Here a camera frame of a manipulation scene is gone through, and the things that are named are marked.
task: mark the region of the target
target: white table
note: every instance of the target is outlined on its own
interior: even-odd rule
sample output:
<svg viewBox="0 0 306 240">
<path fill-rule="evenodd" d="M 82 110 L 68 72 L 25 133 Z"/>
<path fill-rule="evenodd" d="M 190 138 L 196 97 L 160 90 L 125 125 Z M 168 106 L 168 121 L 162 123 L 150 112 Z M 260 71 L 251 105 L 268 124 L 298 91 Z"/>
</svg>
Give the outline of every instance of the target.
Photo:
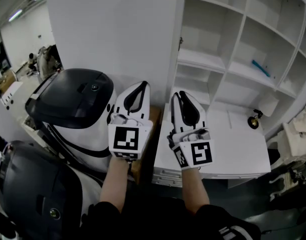
<svg viewBox="0 0 306 240">
<path fill-rule="evenodd" d="M 154 162 L 152 182 L 181 187 L 181 169 L 166 136 L 173 129 L 168 104 Z M 214 140 L 214 163 L 200 168 L 204 179 L 253 179 L 271 171 L 268 149 L 261 126 L 253 130 L 247 119 L 251 111 L 217 103 L 207 114 L 207 126 Z"/>
<path fill-rule="evenodd" d="M 21 87 L 23 83 L 15 81 L 13 82 L 9 88 L 6 90 L 6 92 L 2 95 L 0 101 L 2 104 L 6 107 L 7 103 L 12 99 L 16 91 Z"/>
</svg>

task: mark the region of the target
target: white shelving unit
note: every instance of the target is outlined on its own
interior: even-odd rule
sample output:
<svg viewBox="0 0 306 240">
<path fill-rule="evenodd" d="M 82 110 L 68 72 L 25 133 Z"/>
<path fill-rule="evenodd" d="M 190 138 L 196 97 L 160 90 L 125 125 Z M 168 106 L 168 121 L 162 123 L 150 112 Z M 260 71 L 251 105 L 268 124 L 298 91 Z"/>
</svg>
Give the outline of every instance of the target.
<svg viewBox="0 0 306 240">
<path fill-rule="evenodd" d="M 224 71 L 243 14 L 202 0 L 185 0 L 178 63 Z"/>
<path fill-rule="evenodd" d="M 301 0 L 250 0 L 247 15 L 296 45 L 304 13 Z"/>
<path fill-rule="evenodd" d="M 249 131 L 263 138 L 278 126 L 306 85 L 306 4 L 302 0 L 184 0 L 179 7 L 183 13 L 178 39 L 182 37 L 183 43 L 170 97 L 181 90 L 196 97 L 213 131 Z M 254 116 L 253 110 L 269 93 L 278 99 L 277 107 L 270 117 L 262 116 L 258 129 L 251 129 L 248 117 Z M 170 106 L 165 110 L 162 129 L 169 133 Z M 168 152 L 165 139 L 161 131 L 157 153 Z M 157 168 L 169 163 L 157 157 Z"/>
<path fill-rule="evenodd" d="M 295 47 L 271 29 L 246 18 L 236 54 L 228 71 L 263 85 L 274 87 L 290 63 Z M 269 73 L 267 77 L 252 64 L 255 60 Z"/>
</svg>

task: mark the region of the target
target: person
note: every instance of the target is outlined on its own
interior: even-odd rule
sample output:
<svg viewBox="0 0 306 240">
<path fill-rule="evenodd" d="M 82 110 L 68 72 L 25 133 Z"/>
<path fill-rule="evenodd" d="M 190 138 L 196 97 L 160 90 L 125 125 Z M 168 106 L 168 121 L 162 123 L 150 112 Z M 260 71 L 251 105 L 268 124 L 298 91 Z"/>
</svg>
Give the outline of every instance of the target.
<svg viewBox="0 0 306 240">
<path fill-rule="evenodd" d="M 39 49 L 37 66 L 42 81 L 57 71 L 59 62 L 60 56 L 56 45 L 50 45 L 48 48 L 43 46 Z"/>
<path fill-rule="evenodd" d="M 27 64 L 30 70 L 33 70 L 33 71 L 37 70 L 37 68 L 34 66 L 34 64 L 37 63 L 37 59 L 38 59 L 38 56 L 36 54 L 30 53 L 28 55 Z"/>
<path fill-rule="evenodd" d="M 210 204 L 198 168 L 182 171 L 182 198 L 126 199 L 129 164 L 112 157 L 99 203 L 82 216 L 80 239 L 203 236 L 209 240 L 259 240 L 260 229 Z"/>
</svg>

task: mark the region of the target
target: white cabinet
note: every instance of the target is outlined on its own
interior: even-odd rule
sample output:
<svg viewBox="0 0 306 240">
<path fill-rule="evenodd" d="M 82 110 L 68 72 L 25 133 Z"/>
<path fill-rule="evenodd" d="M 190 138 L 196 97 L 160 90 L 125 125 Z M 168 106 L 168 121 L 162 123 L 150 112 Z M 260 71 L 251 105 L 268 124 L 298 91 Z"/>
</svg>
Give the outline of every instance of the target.
<svg viewBox="0 0 306 240">
<path fill-rule="evenodd" d="M 206 110 L 207 126 L 219 138 L 235 130 L 246 139 L 245 132 L 257 135 L 262 145 L 263 136 L 281 123 L 306 86 L 306 4 L 302 0 L 183 0 L 178 6 L 183 8 L 181 32 L 173 38 L 183 42 L 174 73 L 169 74 L 170 97 L 180 90 L 196 97 Z M 277 107 L 270 117 L 263 115 L 260 127 L 253 130 L 247 119 L 268 93 L 279 100 Z M 165 158 L 171 154 L 166 135 L 172 130 L 168 105 L 165 110 L 154 168 L 176 172 L 176 161 L 173 165 L 172 158 Z M 222 162 L 206 166 L 204 178 L 256 178 L 270 171 L 263 152 L 252 159 L 241 156 L 234 169 L 223 169 L 230 159 L 222 154 L 222 146 L 217 148 Z M 245 145 L 240 152 L 248 148 Z M 259 156 L 258 166 L 252 165 Z"/>
<path fill-rule="evenodd" d="M 165 104 L 177 0 L 47 0 L 65 69 L 108 74 L 119 94 L 148 81 Z"/>
</svg>

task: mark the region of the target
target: white door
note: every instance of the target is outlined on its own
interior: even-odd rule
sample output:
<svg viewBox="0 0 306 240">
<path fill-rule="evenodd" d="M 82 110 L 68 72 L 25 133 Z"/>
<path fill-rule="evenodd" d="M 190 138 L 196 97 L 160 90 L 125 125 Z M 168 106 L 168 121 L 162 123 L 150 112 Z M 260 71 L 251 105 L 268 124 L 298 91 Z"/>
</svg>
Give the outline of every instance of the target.
<svg viewBox="0 0 306 240">
<path fill-rule="evenodd" d="M 146 80 L 164 106 L 177 0 L 47 0 L 65 69 L 108 74 L 117 94 Z"/>
</svg>

